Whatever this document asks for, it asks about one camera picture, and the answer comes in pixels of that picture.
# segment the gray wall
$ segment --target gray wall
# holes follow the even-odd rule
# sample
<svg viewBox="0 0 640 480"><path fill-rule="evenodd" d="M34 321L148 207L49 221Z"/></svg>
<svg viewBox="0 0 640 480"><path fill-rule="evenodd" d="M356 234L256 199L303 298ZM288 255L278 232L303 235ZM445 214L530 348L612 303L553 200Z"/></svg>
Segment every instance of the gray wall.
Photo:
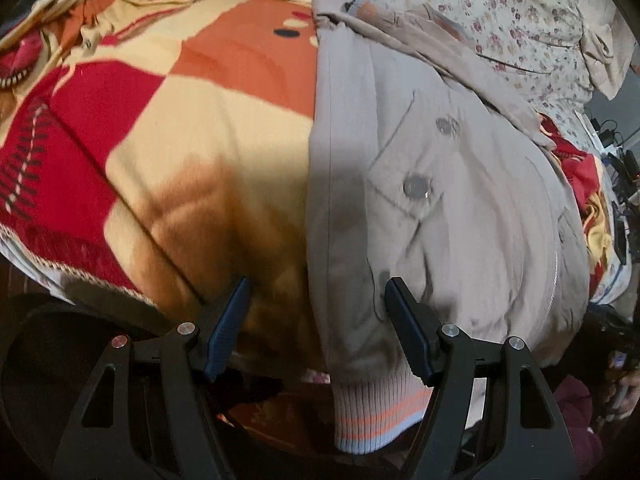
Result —
<svg viewBox="0 0 640 480"><path fill-rule="evenodd" d="M640 77L629 70L626 74L625 82L613 101L609 101L596 90L593 93L593 98L585 108L588 108L591 115L600 124L607 119L617 121L618 131L622 134L623 139L627 139L634 131L640 128ZM615 124L609 122L605 124L603 129L614 126ZM631 147L631 150L640 160L640 142Z"/></svg>

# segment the colorful blanket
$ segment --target colorful blanket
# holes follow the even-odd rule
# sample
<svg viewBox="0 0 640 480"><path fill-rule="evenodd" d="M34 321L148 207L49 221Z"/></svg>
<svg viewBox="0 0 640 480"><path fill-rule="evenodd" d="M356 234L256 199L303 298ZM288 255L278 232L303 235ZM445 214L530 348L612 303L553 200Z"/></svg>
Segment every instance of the colorful blanket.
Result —
<svg viewBox="0 0 640 480"><path fill-rule="evenodd" d="M239 350L322 369L304 231L309 6L36 3L0 41L3 235L174 321L246 274Z"/></svg>

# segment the purple fabric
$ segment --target purple fabric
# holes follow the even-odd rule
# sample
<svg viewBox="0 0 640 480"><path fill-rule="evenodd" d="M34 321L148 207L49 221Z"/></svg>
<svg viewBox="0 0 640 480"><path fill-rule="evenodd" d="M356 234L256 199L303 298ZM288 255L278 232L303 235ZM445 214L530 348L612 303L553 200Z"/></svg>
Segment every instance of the purple fabric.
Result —
<svg viewBox="0 0 640 480"><path fill-rule="evenodd" d="M580 476L585 476L604 454L600 438L589 428L593 414L589 389L578 379L568 375L556 388L554 399L569 431Z"/></svg>

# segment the beige jacket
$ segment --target beige jacket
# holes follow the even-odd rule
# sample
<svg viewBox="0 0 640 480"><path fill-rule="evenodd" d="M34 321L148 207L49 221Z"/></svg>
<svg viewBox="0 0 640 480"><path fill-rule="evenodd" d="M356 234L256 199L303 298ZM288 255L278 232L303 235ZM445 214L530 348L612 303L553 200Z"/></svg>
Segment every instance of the beige jacket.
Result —
<svg viewBox="0 0 640 480"><path fill-rule="evenodd" d="M387 319L390 277L471 337L520 336L543 364L578 330L589 286L578 208L535 111L427 14L363 9L369 23L314 3L306 212L336 443L354 453L417 422L430 394Z"/></svg>

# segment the striped cuff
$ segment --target striped cuff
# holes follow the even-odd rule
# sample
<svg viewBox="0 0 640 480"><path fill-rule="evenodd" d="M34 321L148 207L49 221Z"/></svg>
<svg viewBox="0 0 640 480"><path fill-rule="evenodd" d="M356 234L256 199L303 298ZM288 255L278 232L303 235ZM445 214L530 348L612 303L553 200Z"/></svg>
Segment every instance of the striped cuff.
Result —
<svg viewBox="0 0 640 480"><path fill-rule="evenodd" d="M367 383L333 384L335 445L346 453L371 453L422 420L431 389L405 361L389 376Z"/></svg>

